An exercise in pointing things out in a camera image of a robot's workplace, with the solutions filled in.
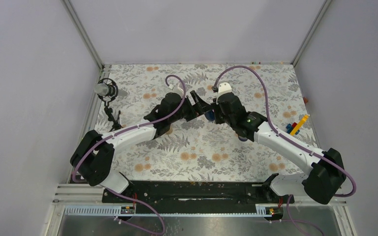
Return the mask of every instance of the tabletop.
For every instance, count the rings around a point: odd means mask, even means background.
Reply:
[[[164,79],[169,74],[181,77],[187,87],[207,103],[216,96],[212,85],[230,64],[118,64],[112,65],[109,78],[120,95],[110,107],[121,110],[121,125],[138,124],[170,92]],[[247,65],[264,80],[269,94],[273,123],[285,130],[288,123],[298,122],[307,114],[292,65]],[[177,80],[170,78],[170,83]],[[237,68],[220,82],[229,82],[247,111],[266,115],[264,92],[258,79],[248,70]],[[95,130],[111,129],[103,106]],[[315,146],[310,122],[295,136]],[[204,116],[190,122],[180,120],[163,136],[129,147],[114,156],[112,168],[135,180],[190,181],[264,181],[273,173],[283,175],[302,171],[270,148],[250,141],[241,142],[226,124],[208,122]]]

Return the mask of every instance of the gray floor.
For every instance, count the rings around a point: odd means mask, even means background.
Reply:
[[[328,206],[291,207],[294,219],[308,220],[318,225],[327,236],[337,236],[340,229],[332,209]],[[269,224],[263,218],[253,217],[165,217],[165,236],[302,236],[291,222]],[[160,232],[157,217],[134,217],[130,222]],[[300,226],[311,235],[321,233],[309,225]],[[128,225],[118,225],[112,217],[65,216],[60,236],[147,236]]]

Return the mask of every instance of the gray wall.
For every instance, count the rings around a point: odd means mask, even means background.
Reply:
[[[104,63],[290,62],[324,0],[72,0]]]
[[[0,236],[36,236],[98,69],[62,3],[0,0]]]
[[[358,233],[378,235],[378,1],[334,1],[296,71],[322,146],[357,181]]]

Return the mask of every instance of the table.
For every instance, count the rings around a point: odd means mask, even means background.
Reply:
[[[111,102],[121,110],[121,124],[138,124],[143,116],[170,92],[164,83],[169,74],[180,76],[188,92],[195,90],[206,102],[216,96],[212,85],[230,64],[129,64],[112,65],[109,78],[122,96]],[[307,114],[292,65],[248,65],[264,80],[269,93],[271,119],[284,129]],[[247,111],[266,114],[264,92],[258,79],[248,70],[237,68],[223,76],[240,97]],[[95,125],[98,132],[108,132],[112,123],[101,106]],[[296,137],[312,146],[316,141],[310,121]],[[114,157],[112,167],[135,180],[190,181],[264,181],[273,173],[289,175],[301,170],[263,145],[241,142],[226,124],[213,124],[204,116],[190,122],[173,123],[162,137],[127,148]]]

